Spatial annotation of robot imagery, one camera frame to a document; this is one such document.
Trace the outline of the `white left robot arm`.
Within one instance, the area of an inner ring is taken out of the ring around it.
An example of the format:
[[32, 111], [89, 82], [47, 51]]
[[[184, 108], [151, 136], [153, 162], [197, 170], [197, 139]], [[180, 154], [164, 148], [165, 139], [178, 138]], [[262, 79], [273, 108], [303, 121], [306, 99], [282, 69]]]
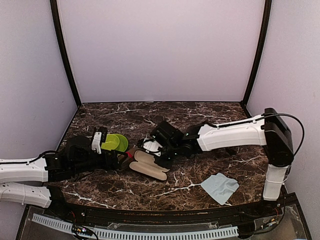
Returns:
[[51, 208], [67, 218], [70, 206], [59, 188], [37, 187], [28, 182], [52, 183], [69, 180], [85, 172], [117, 170], [121, 167], [117, 150], [101, 148], [103, 138], [75, 136], [67, 140], [63, 151], [47, 150], [36, 158], [1, 159], [0, 199], [2, 201]]

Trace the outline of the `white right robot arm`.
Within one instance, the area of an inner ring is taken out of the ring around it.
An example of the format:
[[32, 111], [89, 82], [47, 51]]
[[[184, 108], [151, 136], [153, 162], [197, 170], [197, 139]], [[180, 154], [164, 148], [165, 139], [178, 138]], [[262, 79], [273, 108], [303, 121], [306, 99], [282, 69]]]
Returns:
[[266, 108], [263, 114], [244, 120], [211, 124], [207, 121], [190, 126], [181, 132], [167, 121], [159, 123], [142, 142], [142, 147], [154, 155], [155, 163], [169, 169], [177, 156], [190, 157], [215, 149], [246, 145], [264, 146], [268, 168], [263, 188], [263, 200], [255, 205], [255, 213], [266, 217], [275, 208], [285, 175], [292, 165], [297, 150], [292, 133], [283, 117], [297, 117]]

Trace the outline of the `plaid brown glasses case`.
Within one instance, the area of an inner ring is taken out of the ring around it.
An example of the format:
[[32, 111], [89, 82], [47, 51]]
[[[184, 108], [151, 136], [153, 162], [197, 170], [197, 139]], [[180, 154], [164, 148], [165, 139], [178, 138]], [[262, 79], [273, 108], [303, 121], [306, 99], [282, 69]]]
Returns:
[[152, 177], [159, 181], [166, 181], [169, 169], [155, 163], [155, 157], [138, 148], [131, 148], [126, 152], [131, 162], [129, 168], [138, 173]]

